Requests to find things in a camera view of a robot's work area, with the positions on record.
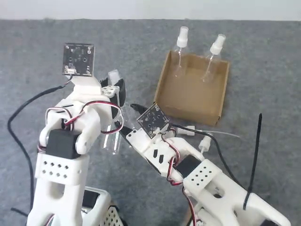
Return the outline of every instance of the brown cardboard tray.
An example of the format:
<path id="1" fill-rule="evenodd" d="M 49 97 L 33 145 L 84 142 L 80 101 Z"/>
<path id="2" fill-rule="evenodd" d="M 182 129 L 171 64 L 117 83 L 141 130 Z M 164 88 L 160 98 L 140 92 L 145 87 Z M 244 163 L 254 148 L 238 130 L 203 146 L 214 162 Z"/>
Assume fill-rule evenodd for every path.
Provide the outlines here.
<path id="1" fill-rule="evenodd" d="M 167 54 L 158 82 L 154 101 L 169 116 L 215 125 L 222 115 L 230 62 L 221 61 L 212 82 L 201 80 L 206 59 L 187 55 L 183 76 L 172 74 L 173 52 Z"/>

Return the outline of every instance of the cable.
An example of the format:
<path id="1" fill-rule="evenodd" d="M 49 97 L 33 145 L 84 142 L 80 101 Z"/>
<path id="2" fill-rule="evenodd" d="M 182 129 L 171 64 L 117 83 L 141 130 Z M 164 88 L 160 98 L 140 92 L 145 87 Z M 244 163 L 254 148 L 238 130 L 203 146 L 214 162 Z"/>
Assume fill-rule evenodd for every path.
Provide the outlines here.
<path id="1" fill-rule="evenodd" d="M 217 131 L 217 130 L 202 130 L 202 129 L 198 129 L 198 131 L 205 132 L 205 133 L 220 133 L 220 134 L 225 134 L 225 135 L 229 135 L 229 136 L 240 138 L 239 135 L 235 135 L 233 133 L 227 133 L 227 132 Z"/>
<path id="2" fill-rule="evenodd" d="M 192 217 L 193 226 L 196 226 L 197 225 L 197 221 L 196 221 L 196 216 L 195 216 L 195 212 L 194 212 L 194 209 L 193 209 L 193 205 L 192 205 L 192 202 L 191 202 L 190 198 L 185 193 L 185 188 L 184 187 L 182 187 L 182 193 L 183 193 L 183 195 L 185 196 L 185 198 L 188 201 L 189 209 L 191 211 L 191 217 Z"/>
<path id="3" fill-rule="evenodd" d="M 121 126 L 116 128 L 116 129 L 113 129 L 113 130 L 110 130 L 110 131 L 101 131 L 103 134 L 113 134 L 113 133 L 117 133 L 119 132 L 122 128 L 123 128 L 123 125 L 124 125 L 124 118 L 123 118 L 123 115 L 122 115 L 122 111 L 121 111 L 121 108 L 116 105 L 116 104 L 113 104 L 111 102 L 108 102 L 108 101 L 102 101 L 102 100 L 93 100 L 93 101 L 90 101 L 90 102 L 87 102 L 83 105 L 81 111 L 79 112 L 79 114 L 73 118 L 71 118 L 70 120 L 68 120 L 67 122 L 65 122 L 65 126 L 68 126 L 70 125 L 71 123 L 74 123 L 80 116 L 82 116 L 84 114 L 84 108 L 88 105 L 98 105 L 98 104 L 101 104 L 101 105 L 109 105 L 111 107 L 114 107 L 114 108 L 117 108 L 119 113 L 120 113 L 120 116 L 121 116 L 121 119 L 122 119 L 122 123 L 121 123 Z"/>
<path id="4" fill-rule="evenodd" d="M 223 155 L 222 155 L 222 152 L 221 152 L 221 149 L 220 149 L 220 146 L 217 142 L 217 140 L 215 139 L 214 136 L 212 136 L 211 134 L 209 133 L 205 133 L 205 132 L 201 132 L 201 131 L 198 131 L 198 130 L 195 130 L 195 129 L 189 129 L 189 128 L 186 128 L 184 126 L 180 126 L 180 125 L 176 125 L 176 124 L 173 124 L 173 123 L 170 123 L 170 126 L 173 126 L 173 127 L 177 127 L 177 128 L 180 128 L 180 129 L 184 129 L 184 130 L 187 130 L 187 131 L 190 131 L 190 132 L 195 132 L 195 133 L 198 133 L 198 134 L 202 134 L 202 135 L 205 135 L 205 136 L 208 136 L 210 137 L 213 141 L 214 141 L 214 144 L 216 146 L 216 149 L 217 149 L 217 152 L 218 152 L 218 155 L 224 165 L 224 167 L 226 168 L 226 171 L 229 173 L 230 177 L 234 180 L 234 182 L 236 182 L 238 185 L 240 185 L 242 188 L 243 186 L 239 183 L 239 181 L 235 178 L 235 176 L 233 175 L 232 171 L 230 170 L 229 166 L 227 165 Z"/>
<path id="5" fill-rule="evenodd" d="M 46 221 L 46 224 L 44 224 L 44 226 L 50 226 L 51 221 L 53 220 L 53 218 L 55 217 L 54 214 L 52 214 L 49 219 Z"/>
<path id="6" fill-rule="evenodd" d="M 24 213 L 23 211 L 18 210 L 18 209 L 14 208 L 14 207 L 10 208 L 10 210 L 13 211 L 13 212 L 16 212 L 16 213 L 18 213 L 18 214 L 21 214 L 21 215 L 24 216 L 24 217 L 28 217 L 28 214 L 27 214 L 27 213 Z"/>
<path id="7" fill-rule="evenodd" d="M 47 121 L 48 121 L 48 114 L 51 110 L 62 110 L 60 112 L 56 112 L 56 113 L 62 113 L 62 112 L 66 112 L 67 115 L 69 116 L 69 120 L 72 118 L 72 115 L 70 113 L 70 111 L 64 107 L 50 107 L 46 110 L 45 112 L 45 124 L 47 125 Z M 70 130 L 73 130 L 74 129 L 74 123 L 71 123 L 70 124 Z"/>
<path id="8" fill-rule="evenodd" d="M 260 138 L 260 132 L 261 132 L 261 121 L 262 121 L 262 114 L 259 114 L 258 117 L 258 126 L 257 126 L 257 134 L 256 134 L 256 143 L 255 143 L 255 152 L 254 152 L 254 160 L 253 160 L 253 167 L 252 167 L 252 173 L 250 178 L 250 184 L 247 190 L 246 198 L 244 201 L 243 209 L 246 209 L 246 204 L 248 202 L 249 196 L 253 190 L 253 182 L 255 177 L 255 170 L 256 170 L 256 164 L 257 164 L 257 158 L 258 158 L 258 149 L 259 149 L 259 138 Z"/>
<path id="9" fill-rule="evenodd" d="M 24 154 L 26 160 L 27 160 L 27 164 L 29 167 L 29 173 L 30 173 L 30 210 L 32 209 L 33 206 L 33 197 L 34 197 L 34 176 L 33 176 L 33 167 L 32 167 L 32 162 L 31 159 L 29 157 L 29 154 L 27 153 L 25 147 L 23 146 L 22 142 L 19 140 L 19 138 L 16 136 L 16 134 L 13 132 L 12 128 L 11 128 L 11 123 L 12 121 L 15 119 L 15 117 L 27 106 L 29 105 L 31 102 L 35 101 L 36 99 L 49 94 L 49 93 L 53 93 L 59 89 L 64 88 L 72 79 L 73 75 L 70 76 L 70 78 L 68 79 L 68 81 L 61 86 L 57 86 L 54 88 L 50 88 L 47 89 L 43 92 L 40 92 L 39 94 L 35 95 L 34 97 L 30 98 L 29 100 L 27 100 L 26 102 L 24 102 L 20 107 L 18 107 L 18 109 L 10 116 L 10 118 L 8 119 L 8 123 L 7 123 L 7 129 L 8 132 L 10 133 L 10 135 L 13 137 L 13 139 L 15 140 L 15 142 L 19 145 L 19 147 L 21 148 L 22 153 Z"/>
<path id="10" fill-rule="evenodd" d="M 175 154 L 176 154 L 176 161 L 175 161 L 175 164 L 177 164 L 180 160 L 180 152 L 178 151 L 178 149 L 176 149 L 173 145 L 171 145 L 169 142 L 166 141 L 166 139 L 163 137 L 164 134 L 161 134 L 161 139 L 165 142 L 165 143 L 168 143 L 169 147 L 171 149 L 174 150 Z"/>
<path id="11" fill-rule="evenodd" d="M 183 184 L 183 181 L 175 182 L 174 180 L 172 180 L 172 179 L 170 178 L 171 170 L 172 170 L 173 164 L 174 164 L 174 160 L 175 160 L 175 157 L 172 157 L 172 158 L 170 159 L 170 161 L 169 161 L 169 166 L 168 166 L 168 171 L 167 171 L 166 180 L 167 180 L 172 186 L 182 185 L 182 184 Z"/>

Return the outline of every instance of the circuit board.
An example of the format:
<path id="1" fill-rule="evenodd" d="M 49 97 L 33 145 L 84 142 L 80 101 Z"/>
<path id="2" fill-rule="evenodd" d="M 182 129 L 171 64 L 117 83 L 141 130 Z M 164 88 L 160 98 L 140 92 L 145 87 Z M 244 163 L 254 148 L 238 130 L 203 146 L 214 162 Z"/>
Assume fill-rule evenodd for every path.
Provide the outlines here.
<path id="1" fill-rule="evenodd" d="M 147 135 L 153 139 L 156 136 L 156 131 L 162 130 L 169 123 L 169 118 L 157 104 L 154 104 L 140 115 L 137 121 Z"/>
<path id="2" fill-rule="evenodd" d="M 63 53 L 63 75 L 92 77 L 94 45 L 65 43 Z"/>

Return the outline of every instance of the plastic bottle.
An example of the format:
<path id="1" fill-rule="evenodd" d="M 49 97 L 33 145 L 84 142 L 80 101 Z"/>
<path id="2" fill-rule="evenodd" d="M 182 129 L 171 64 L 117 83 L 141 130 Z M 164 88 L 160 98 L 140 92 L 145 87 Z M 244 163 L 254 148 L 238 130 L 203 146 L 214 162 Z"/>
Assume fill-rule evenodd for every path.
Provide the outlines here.
<path id="1" fill-rule="evenodd" d="M 202 76 L 203 82 L 211 82 L 217 73 L 218 65 L 221 61 L 221 50 L 222 46 L 226 40 L 226 36 L 219 34 L 217 39 L 212 44 L 210 50 L 205 53 L 206 66 L 205 73 Z"/>
<path id="2" fill-rule="evenodd" d="M 187 60 L 185 55 L 189 53 L 188 47 L 188 27 L 181 27 L 177 44 L 172 52 L 172 70 L 174 77 L 181 77 L 185 74 Z"/>

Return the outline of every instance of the black cable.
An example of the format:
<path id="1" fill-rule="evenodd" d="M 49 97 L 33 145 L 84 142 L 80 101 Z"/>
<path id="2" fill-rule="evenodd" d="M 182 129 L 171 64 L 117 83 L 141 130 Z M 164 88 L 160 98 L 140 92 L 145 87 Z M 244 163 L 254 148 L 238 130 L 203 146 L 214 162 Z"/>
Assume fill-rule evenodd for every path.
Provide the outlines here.
<path id="1" fill-rule="evenodd" d="M 198 131 L 198 130 L 195 130 L 195 129 L 189 129 L 189 128 L 186 128 L 184 126 L 180 126 L 180 125 L 176 125 L 176 124 L 173 124 L 171 123 L 170 124 L 171 126 L 173 127 L 177 127 L 177 128 L 180 128 L 180 129 L 184 129 L 184 130 L 187 130 L 187 131 L 190 131 L 190 132 L 195 132 L 195 133 L 198 133 L 198 134 L 201 134 L 201 135 L 205 135 L 205 136 L 208 136 L 210 137 L 213 141 L 214 141 L 214 144 L 216 146 L 216 149 L 217 149 L 217 152 L 218 152 L 218 155 L 224 165 L 224 167 L 226 168 L 226 171 L 229 173 L 230 177 L 239 185 L 243 188 L 243 186 L 239 183 L 239 181 L 235 178 L 235 176 L 233 175 L 232 171 L 230 170 L 229 166 L 227 165 L 223 155 L 222 155 L 222 152 L 221 152 L 221 149 L 220 149 L 220 146 L 217 142 L 217 140 L 215 139 L 214 136 L 212 136 L 210 133 L 206 133 L 206 132 L 201 132 L 201 131 Z"/>
<path id="2" fill-rule="evenodd" d="M 47 89 L 43 92 L 40 92 L 39 94 L 35 95 L 34 97 L 30 98 L 29 100 L 27 100 L 26 102 L 24 102 L 11 116 L 10 118 L 8 119 L 8 123 L 7 123 L 7 129 L 8 129 L 8 132 L 10 133 L 10 135 L 13 137 L 13 139 L 15 140 L 15 142 L 19 145 L 19 147 L 21 148 L 21 151 L 23 152 L 26 160 L 27 160 L 27 164 L 28 164 L 28 167 L 29 167 L 29 173 L 30 173 L 30 210 L 32 209 L 33 207 L 33 197 L 34 197 L 34 175 L 33 175 L 33 167 L 32 167 L 32 162 L 31 162 L 31 159 L 29 157 L 29 154 L 27 153 L 26 149 L 24 148 L 22 142 L 19 140 L 19 138 L 16 136 L 16 134 L 13 132 L 12 128 L 11 128 L 11 123 L 12 121 L 15 119 L 15 117 L 28 105 L 30 104 L 31 102 L 35 101 L 36 99 L 38 99 L 39 97 L 42 97 L 46 94 L 49 94 L 49 93 L 53 93 L 59 89 L 62 89 L 64 88 L 72 79 L 73 75 L 70 76 L 70 78 L 68 79 L 68 81 L 64 84 L 64 85 L 61 85 L 61 86 L 57 86 L 57 87 L 54 87 L 54 88 L 50 88 L 50 89 Z M 15 212 L 22 212 L 20 210 L 17 210 L 15 208 L 13 208 L 13 211 Z"/>
<path id="3" fill-rule="evenodd" d="M 24 216 L 24 217 L 28 217 L 28 214 L 27 214 L 27 213 L 24 213 L 23 211 L 18 210 L 18 209 L 14 208 L 14 207 L 10 208 L 10 210 L 13 211 L 13 212 L 16 212 L 16 213 L 18 213 L 18 214 L 21 214 L 21 215 Z"/>
<path id="4" fill-rule="evenodd" d="M 250 184 L 247 190 L 246 198 L 244 201 L 243 209 L 246 209 L 246 204 L 248 202 L 249 196 L 252 193 L 253 190 L 253 182 L 255 177 L 255 170 L 256 170 L 256 164 L 257 164 L 257 158 L 258 158 L 258 149 L 259 149 L 259 138 L 260 138 L 260 132 L 261 132 L 261 121 L 262 121 L 262 114 L 259 114 L 258 118 L 258 126 L 257 126 L 257 134 L 256 134 L 256 144 L 255 144 L 255 152 L 254 152 L 254 160 L 253 160 L 253 167 L 252 167 L 252 173 L 250 178 Z"/>

